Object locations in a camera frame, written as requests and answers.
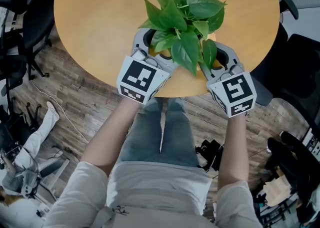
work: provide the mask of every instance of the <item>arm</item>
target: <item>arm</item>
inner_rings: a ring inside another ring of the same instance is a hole
[[[219,168],[216,225],[262,228],[248,187],[249,158],[244,113],[228,121]]]
[[[89,162],[109,175],[139,106],[140,103],[123,98],[88,144],[81,161]]]
[[[105,206],[108,177],[140,103],[123,98],[85,149],[44,227],[90,227]]]
[[[5,156],[5,153],[3,151],[1,152],[1,157],[3,161],[6,163],[6,165],[8,166],[10,174],[15,175],[17,172],[16,168],[12,164],[12,162]]]
[[[219,168],[218,189],[237,181],[247,181],[249,158],[247,151],[246,117],[242,113],[228,121],[224,149]]]

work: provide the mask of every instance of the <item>table top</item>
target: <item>table top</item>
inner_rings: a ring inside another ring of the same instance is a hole
[[[157,5],[156,0],[149,0]],[[247,71],[270,50],[279,26],[279,0],[226,1],[216,40],[234,49]],[[144,0],[54,0],[54,17],[61,41],[74,60],[107,84],[116,80],[135,33],[148,17]],[[158,97],[205,94],[206,78],[182,67],[175,70]]]

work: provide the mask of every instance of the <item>pothos plant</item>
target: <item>pothos plant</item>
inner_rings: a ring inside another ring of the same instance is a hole
[[[172,60],[196,75],[197,63],[211,69],[217,47],[208,34],[224,21],[226,3],[219,0],[144,0],[148,19],[139,28],[156,30],[150,48],[169,50]]]

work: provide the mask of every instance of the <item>wooden floor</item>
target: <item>wooden floor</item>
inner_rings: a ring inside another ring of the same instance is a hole
[[[34,84],[43,92],[54,96],[63,107],[68,118],[76,128],[90,141],[103,122],[109,117],[118,105],[121,96],[116,88],[107,85],[82,69],[63,47],[56,31],[52,33],[51,48],[45,48],[36,58],[43,72],[49,72],[49,78],[41,78],[34,71],[37,78]],[[42,108],[39,112],[40,120],[43,119],[50,100],[40,93],[25,76],[21,86],[13,90],[12,96],[16,97],[16,109],[26,113],[25,105],[31,103],[32,109],[37,104]],[[224,112],[215,103],[210,94],[184,98],[187,116],[190,119],[195,143],[200,146],[207,139],[224,142],[227,119]],[[56,105],[61,119],[55,125],[48,139],[42,144],[42,149],[54,145],[68,147],[75,154],[65,153],[70,159],[70,164],[61,175],[56,184],[56,193],[60,195],[71,173],[73,172],[87,142],[73,128],[65,118],[62,110]],[[268,107],[256,105],[247,115],[247,148],[249,152],[250,175],[249,186],[254,188],[261,179],[267,176],[264,169],[269,154],[266,151],[266,141],[269,137],[277,138],[282,130],[301,138],[306,130],[307,123],[302,116],[287,102],[273,99]],[[207,197],[207,202],[216,200],[218,173],[210,171],[212,185]]]

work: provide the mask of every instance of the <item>white sneaker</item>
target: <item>white sneaker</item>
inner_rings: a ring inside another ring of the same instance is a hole
[[[271,153],[271,151],[268,148],[268,140],[266,141],[266,150],[267,150],[267,152]]]
[[[60,116],[59,116],[58,112],[56,111],[56,108],[49,101],[46,102],[46,105],[48,107],[48,110],[51,110],[53,112],[53,114],[55,115],[55,121],[57,122],[60,119]]]

